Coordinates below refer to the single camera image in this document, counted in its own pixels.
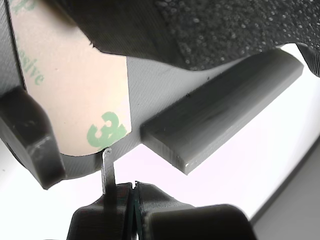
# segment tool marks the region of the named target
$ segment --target black textured foam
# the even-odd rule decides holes
[[[320,47],[317,0],[164,0],[156,5],[193,70],[287,43]]]
[[[320,49],[318,0],[56,1],[100,51],[194,71],[287,43]]]

